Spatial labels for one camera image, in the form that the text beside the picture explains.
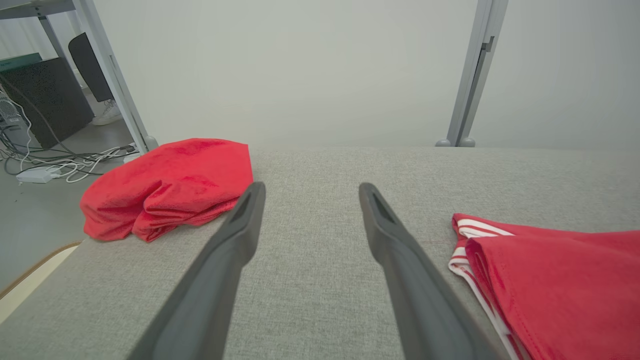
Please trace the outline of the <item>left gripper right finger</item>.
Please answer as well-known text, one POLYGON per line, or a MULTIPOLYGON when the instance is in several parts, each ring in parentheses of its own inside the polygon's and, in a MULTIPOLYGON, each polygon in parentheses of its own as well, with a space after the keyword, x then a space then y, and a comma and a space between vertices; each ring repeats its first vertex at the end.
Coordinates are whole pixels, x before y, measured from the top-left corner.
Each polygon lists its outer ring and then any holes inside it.
POLYGON ((366 239, 384 272, 407 360, 498 360, 500 354, 374 184, 358 187, 366 239))

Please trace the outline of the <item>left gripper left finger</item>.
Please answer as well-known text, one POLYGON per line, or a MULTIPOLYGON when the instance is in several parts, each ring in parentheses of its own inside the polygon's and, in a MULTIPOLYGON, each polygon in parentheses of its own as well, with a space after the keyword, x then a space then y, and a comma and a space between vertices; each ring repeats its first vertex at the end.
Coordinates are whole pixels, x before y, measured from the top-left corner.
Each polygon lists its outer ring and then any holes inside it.
POLYGON ((144 331, 131 360, 224 357, 242 269, 258 248, 265 201, 265 183, 251 183, 144 331))

